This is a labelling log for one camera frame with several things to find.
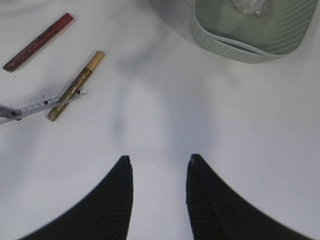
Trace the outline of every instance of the plastic container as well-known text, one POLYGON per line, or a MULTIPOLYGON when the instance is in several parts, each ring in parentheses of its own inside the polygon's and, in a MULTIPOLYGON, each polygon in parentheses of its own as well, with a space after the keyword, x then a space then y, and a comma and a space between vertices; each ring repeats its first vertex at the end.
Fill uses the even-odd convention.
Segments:
POLYGON ((194 0, 192 37, 203 49, 257 64, 292 53, 302 42, 318 0, 268 0, 244 14, 231 0, 194 0))

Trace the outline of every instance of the ruler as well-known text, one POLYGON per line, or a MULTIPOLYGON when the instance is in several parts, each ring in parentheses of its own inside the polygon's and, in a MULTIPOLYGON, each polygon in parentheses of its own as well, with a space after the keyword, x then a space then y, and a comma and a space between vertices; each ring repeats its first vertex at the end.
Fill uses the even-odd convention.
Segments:
POLYGON ((86 92, 83 89, 80 89, 76 92, 77 94, 75 97, 63 102, 58 102, 60 97, 73 81, 74 80, 66 81, 44 88, 40 91, 0 103, 0 125, 15 120, 19 121, 27 116, 82 98, 86 95, 86 92))

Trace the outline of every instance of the marker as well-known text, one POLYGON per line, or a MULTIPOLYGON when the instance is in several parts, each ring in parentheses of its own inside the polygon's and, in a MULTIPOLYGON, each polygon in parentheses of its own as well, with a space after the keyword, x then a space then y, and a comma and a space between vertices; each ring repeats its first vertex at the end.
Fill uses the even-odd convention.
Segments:
MULTIPOLYGON (((90 62, 84 67, 84 69, 80 72, 80 74, 76 77, 76 79, 71 83, 69 88, 65 91, 62 97, 58 102, 67 101, 73 98, 77 91, 85 84, 85 82, 90 78, 92 73, 96 70, 99 63, 105 57, 105 53, 103 51, 97 51, 90 62)), ((63 113, 69 103, 56 106, 52 108, 52 110, 46 116, 51 122, 54 122, 58 119, 58 117, 63 113)))
POLYGON ((60 17, 59 20, 48 27, 35 40, 33 40, 28 46, 20 51, 6 65, 4 65, 3 69, 9 73, 16 70, 39 49, 41 49, 47 42, 49 42, 55 35, 57 35, 63 28, 65 28, 73 19, 74 17, 69 13, 66 13, 65 15, 60 17))

